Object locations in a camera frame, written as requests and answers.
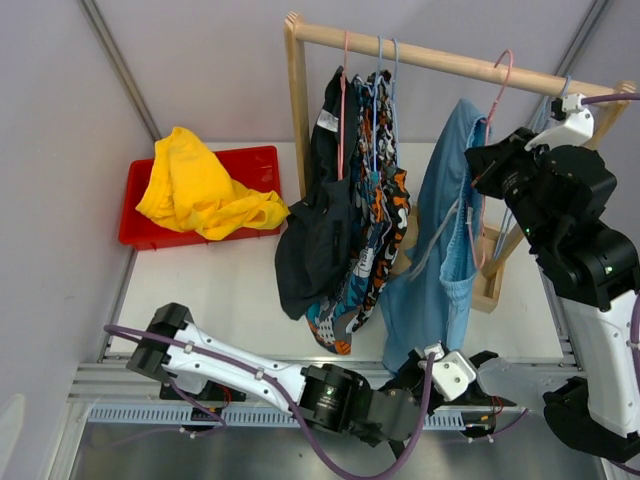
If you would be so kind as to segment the light blue shorts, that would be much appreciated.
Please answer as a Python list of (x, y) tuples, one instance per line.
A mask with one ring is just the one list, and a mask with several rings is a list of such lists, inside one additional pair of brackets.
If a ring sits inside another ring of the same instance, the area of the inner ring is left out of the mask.
[(485, 140), (486, 116), (471, 101), (454, 107), (436, 142), (417, 200), (418, 237), (410, 267), (390, 281), (379, 305), (387, 329), (382, 363), (396, 373), (414, 349), (462, 348), (482, 255), (482, 196), (471, 186), (467, 149)]

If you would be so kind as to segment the teal cartoon print shorts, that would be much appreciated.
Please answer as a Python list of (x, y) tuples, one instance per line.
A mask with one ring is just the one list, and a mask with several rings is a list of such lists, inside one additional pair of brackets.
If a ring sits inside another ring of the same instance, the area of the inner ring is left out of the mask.
[(306, 317), (317, 342), (332, 353), (347, 355), (351, 351), (352, 334), (346, 326), (355, 315), (355, 293), (364, 290), (356, 284), (364, 279), (362, 274), (353, 272), (358, 262), (358, 248), (355, 246), (357, 208), (355, 202), (355, 180), (351, 160), (357, 144), (357, 115), (359, 111), (353, 80), (346, 87), (346, 140), (344, 178), (339, 181), (341, 200), (345, 204), (346, 247), (342, 250), (346, 260), (340, 266), (337, 285), (322, 299), (309, 307)]

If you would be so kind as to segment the black orange camouflage shorts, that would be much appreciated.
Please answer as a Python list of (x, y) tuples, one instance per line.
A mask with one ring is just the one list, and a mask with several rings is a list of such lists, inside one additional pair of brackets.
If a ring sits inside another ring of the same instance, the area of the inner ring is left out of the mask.
[(395, 166), (391, 112), (392, 74), (388, 70), (382, 70), (380, 82), (381, 109), (377, 129), (379, 182), (374, 184), (367, 176), (369, 147), (365, 139), (364, 118), (365, 111), (370, 109), (368, 89), (374, 74), (367, 79), (355, 76), (353, 80), (359, 106), (357, 144), (351, 160), (357, 208), (355, 246), (358, 248), (358, 262), (353, 272), (364, 276), (356, 284), (364, 290), (355, 293), (355, 315), (346, 326), (348, 334), (357, 331), (369, 320), (389, 282), (400, 244), (408, 229), (411, 210), (406, 171)]

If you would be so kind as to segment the dark navy shorts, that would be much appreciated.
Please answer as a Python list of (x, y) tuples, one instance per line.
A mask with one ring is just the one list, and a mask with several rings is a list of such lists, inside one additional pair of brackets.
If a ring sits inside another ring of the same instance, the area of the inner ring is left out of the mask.
[(275, 254), (280, 305), (294, 321), (337, 285), (338, 270), (346, 260), (342, 250), (347, 243), (347, 213), (337, 179), (341, 73), (338, 67), (327, 84), (313, 127), (311, 186), (290, 206)]

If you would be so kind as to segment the yellow shorts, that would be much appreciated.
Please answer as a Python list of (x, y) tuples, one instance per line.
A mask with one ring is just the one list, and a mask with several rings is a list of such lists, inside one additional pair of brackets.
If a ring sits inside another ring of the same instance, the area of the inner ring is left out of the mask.
[(233, 179), (218, 156), (181, 126), (155, 142), (149, 183), (136, 210), (164, 229), (209, 241), (241, 228), (273, 230), (289, 216), (279, 194)]

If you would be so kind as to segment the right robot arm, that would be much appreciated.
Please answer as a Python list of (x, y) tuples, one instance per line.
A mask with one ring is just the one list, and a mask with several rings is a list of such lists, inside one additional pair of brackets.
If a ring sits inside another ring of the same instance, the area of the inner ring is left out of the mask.
[(497, 395), (540, 414), (566, 446), (624, 463), (639, 452), (639, 256), (601, 220), (617, 185), (595, 150), (533, 145), (521, 128), (465, 153), (475, 189), (502, 200), (551, 282), (584, 368), (548, 379), (495, 358), (460, 374), (458, 395)]

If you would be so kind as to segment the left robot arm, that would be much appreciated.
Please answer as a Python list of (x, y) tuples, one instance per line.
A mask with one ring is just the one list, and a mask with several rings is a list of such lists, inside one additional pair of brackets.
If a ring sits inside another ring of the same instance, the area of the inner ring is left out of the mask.
[(156, 310), (128, 370), (197, 400), (222, 384), (257, 397), (310, 428), (349, 434), (376, 446), (404, 442), (432, 409), (426, 357), (411, 353), (400, 373), (375, 389), (360, 373), (335, 364), (304, 366), (260, 357), (203, 332), (188, 307), (169, 303)]

